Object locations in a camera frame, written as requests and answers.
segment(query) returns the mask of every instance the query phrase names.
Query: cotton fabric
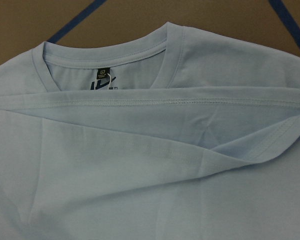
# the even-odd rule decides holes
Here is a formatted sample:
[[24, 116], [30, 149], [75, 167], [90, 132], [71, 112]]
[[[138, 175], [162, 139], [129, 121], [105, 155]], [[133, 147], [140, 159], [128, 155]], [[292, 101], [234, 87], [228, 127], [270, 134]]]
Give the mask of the cotton fabric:
[[10, 239], [300, 240], [300, 58], [166, 22], [2, 64]]

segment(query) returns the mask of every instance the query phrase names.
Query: brown cardboard surface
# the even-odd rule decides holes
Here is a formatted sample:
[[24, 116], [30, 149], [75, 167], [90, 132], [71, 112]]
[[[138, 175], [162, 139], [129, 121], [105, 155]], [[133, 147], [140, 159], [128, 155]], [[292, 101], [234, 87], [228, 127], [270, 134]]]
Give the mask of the brown cardboard surface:
[[[0, 65], [53, 36], [92, 0], [0, 0]], [[283, 1], [300, 26], [300, 0]], [[279, 49], [300, 49], [267, 0], [107, 0], [56, 44], [98, 48], [171, 22]]]

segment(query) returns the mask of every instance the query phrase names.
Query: stitching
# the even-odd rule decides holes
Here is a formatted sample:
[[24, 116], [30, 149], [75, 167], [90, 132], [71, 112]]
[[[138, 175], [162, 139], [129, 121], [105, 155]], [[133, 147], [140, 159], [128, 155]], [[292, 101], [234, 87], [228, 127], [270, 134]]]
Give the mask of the stitching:
[[200, 165], [200, 173], [202, 174], [203, 173], [203, 168], [204, 168], [204, 162], [207, 162], [208, 164], [211, 164], [211, 165], [213, 165], [213, 166], [215, 166], [215, 167], [218, 167], [218, 168], [221, 168], [221, 169], [223, 169], [225, 166], [221, 166], [221, 165], [219, 165], [219, 164], [217, 164], [217, 163], [215, 163], [215, 162], [213, 162], [213, 160], [211, 160], [211, 159], [209, 159], [209, 158], [204, 158], [204, 156], [203, 156], [203, 153], [202, 153], [202, 160], [201, 160], [201, 165]]
[[243, 106], [270, 106], [300, 109], [300, 102], [283, 101], [283, 100], [260, 100], [253, 98], [196, 98], [193, 99], [108, 99], [108, 100], [68, 100], [68, 101], [52, 101], [42, 103], [9, 103], [8, 109], [32, 109], [32, 108], [54, 108], [64, 106], [107, 106], [107, 107], [130, 107], [130, 106], [145, 106], [145, 105], [159, 105], [159, 104], [222, 104], [222, 105], [243, 105]]
[[288, 129], [299, 118], [300, 118], [300, 116], [296, 117], [296, 118], [291, 118], [288, 121], [284, 122], [276, 131], [274, 131], [271, 135], [269, 135], [263, 141], [261, 141], [258, 144], [258, 146], [254, 148], [253, 151], [249, 152], [245, 156], [245, 158], [251, 158], [250, 159], [251, 161], [256, 159], [258, 156], [260, 156], [262, 153], [264, 153], [268, 148], [270, 148], [280, 136], [282, 136], [286, 131], [288, 131]]
[[177, 69], [178, 69], [178, 67], [179, 67], [179, 65], [180, 65], [180, 62], [181, 62], [181, 59], [182, 59], [182, 55], [183, 55], [183, 51], [184, 51], [184, 41], [185, 41], [184, 39], [185, 39], [185, 27], [183, 26], [183, 27], [182, 27], [181, 50], [180, 50], [180, 54], [179, 54], [178, 63], [177, 63], [177, 65], [176, 65], [176, 67], [175, 67], [173, 76], [172, 76], [172, 78], [170, 79], [170, 82], [169, 82], [167, 88], [170, 87], [171, 83], [173, 82], [173, 80], [175, 79], [175, 76], [176, 76], [176, 74], [177, 74]]
[[44, 84], [44, 81], [42, 80], [42, 78], [41, 78], [41, 76], [40, 76], [40, 74], [39, 74], [39, 72], [38, 72], [38, 68], [37, 68], [37, 66], [36, 66], [36, 64], [35, 64], [35, 60], [34, 60], [34, 50], [33, 50], [33, 49], [31, 49], [31, 63], [32, 63], [34, 69], [35, 69], [36, 75], [37, 75], [37, 76], [39, 77], [39, 79], [40, 79], [40, 83], [43, 85], [43, 87], [45, 88], [45, 90], [48, 92], [48, 89], [46, 88], [46, 86], [45, 86], [45, 84]]
[[[146, 147], [143, 147], [143, 148], [139, 148], [139, 150], [142, 150], [140, 152], [144, 152], [146, 151], [148, 148]], [[186, 157], [186, 158], [189, 158], [189, 157], [195, 157], [195, 156], [191, 156], [189, 154], [183, 154], [182, 152], [179, 152], [179, 151], [176, 151], [176, 150], [167, 150], [165, 148], [161, 148], [160, 150], [156, 150], [156, 151], [149, 151], [147, 152], [147, 155], [153, 155], [153, 156], [157, 156], [157, 157], [161, 157], [162, 154], [161, 153], [164, 153], [164, 154], [171, 154], [171, 157]]]
[[130, 56], [133, 56], [133, 55], [137, 55], [137, 54], [140, 54], [140, 53], [143, 53], [143, 52], [146, 52], [148, 50], [151, 50], [157, 46], [159, 46], [160, 44], [164, 43], [165, 41], [167, 40], [167, 38], [165, 38], [164, 40], [160, 41], [159, 43], [153, 45], [153, 46], [150, 46], [146, 49], [142, 49], [140, 51], [136, 51], [136, 52], [133, 52], [133, 53], [129, 53], [129, 54], [125, 54], [125, 55], [121, 55], [121, 56], [116, 56], [116, 57], [109, 57], [109, 58], [103, 58], [103, 59], [90, 59], [90, 60], [80, 60], [80, 59], [75, 59], [75, 58], [67, 58], [67, 57], [61, 57], [61, 56], [58, 56], [58, 55], [54, 55], [54, 54], [51, 54], [51, 53], [44, 53], [45, 56], [49, 56], [49, 57], [53, 57], [53, 58], [58, 58], [60, 60], [68, 60], [68, 61], [75, 61], [75, 62], [80, 62], [80, 63], [89, 63], [89, 62], [103, 62], [103, 61], [110, 61], [110, 60], [116, 60], [116, 59], [120, 59], [120, 58], [126, 58], [126, 57], [130, 57]]
[[[205, 148], [203, 148], [203, 147], [200, 147], [200, 148], [201, 148], [201, 152], [203, 154], [203, 152], [205, 151]], [[164, 148], [161, 148], [160, 151], [157, 151], [157, 152], [151, 151], [151, 152], [147, 153], [147, 155], [149, 155], [149, 156], [156, 156], [156, 157], [162, 157], [162, 154], [158, 154], [158, 153], [163, 153], [163, 154], [167, 154], [168, 153], [168, 154], [171, 155], [171, 156], [169, 156], [169, 158], [178, 158], [178, 159], [182, 158], [182, 160], [184, 160], [187, 163], [191, 163], [191, 161], [192, 161], [191, 159], [192, 158], [197, 159], [196, 155], [192, 156], [192, 155], [189, 155], [189, 154], [183, 154], [183, 153], [178, 152], [178, 151], [165, 150]], [[210, 159], [204, 158], [203, 155], [201, 155], [200, 159], [201, 159], [201, 163], [200, 163], [200, 167], [198, 169], [199, 171], [202, 171], [202, 168], [203, 168], [203, 165], [204, 165], [203, 164], [204, 161], [206, 161], [207, 163], [209, 163], [211, 165], [214, 165], [215, 167], [223, 168], [223, 166], [214, 163]]]
[[[143, 59], [146, 59], [148, 57], [152, 57], [154, 55], [157, 55], [159, 53], [161, 53], [162, 51], [164, 51], [165, 49], [159, 49], [158, 51], [155, 51], [155, 52], [152, 52], [148, 55], [142, 55], [138, 58], [134, 58], [134, 59], [125, 59], [123, 61], [120, 61], [120, 62], [116, 62], [114, 65], [111, 65], [112, 67], [116, 67], [116, 66], [119, 66], [119, 65], [123, 65], [123, 64], [128, 64], [128, 63], [133, 63], [133, 62], [136, 62], [136, 61], [139, 61], [139, 60], [143, 60]], [[55, 62], [55, 61], [49, 61], [49, 60], [45, 60], [46, 63], [51, 63], [51, 64], [54, 64], [54, 65], [57, 65], [57, 66], [61, 66], [61, 67], [64, 67], [64, 68], [72, 68], [72, 69], [75, 69], [75, 68], [80, 68], [80, 69], [95, 69], [95, 68], [103, 68], [103, 67], [108, 67], [109, 64], [107, 65], [94, 65], [94, 66], [85, 66], [85, 65], [72, 65], [72, 63], [67, 63], [67, 64], [62, 64], [60, 62]]]

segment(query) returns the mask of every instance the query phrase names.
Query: light blue t-shirt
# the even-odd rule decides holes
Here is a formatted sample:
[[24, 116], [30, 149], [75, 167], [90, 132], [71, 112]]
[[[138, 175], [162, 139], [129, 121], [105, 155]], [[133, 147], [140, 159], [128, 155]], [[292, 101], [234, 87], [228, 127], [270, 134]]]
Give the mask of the light blue t-shirt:
[[300, 57], [167, 22], [2, 64], [12, 239], [300, 240]]

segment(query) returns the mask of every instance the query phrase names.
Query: blue tape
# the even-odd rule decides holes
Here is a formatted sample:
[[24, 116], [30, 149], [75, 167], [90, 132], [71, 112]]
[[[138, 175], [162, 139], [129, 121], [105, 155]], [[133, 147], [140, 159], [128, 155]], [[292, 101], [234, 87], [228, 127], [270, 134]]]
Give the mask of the blue tape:
[[55, 44], [64, 35], [70, 32], [75, 26], [82, 22], [86, 17], [93, 13], [97, 8], [99, 8], [106, 0], [95, 0], [90, 5], [88, 5], [83, 11], [81, 11], [77, 16], [75, 16], [70, 22], [68, 22], [64, 27], [62, 27], [56, 34], [50, 37], [47, 42]]
[[284, 3], [281, 0], [269, 0], [269, 3], [300, 48], [300, 28]]

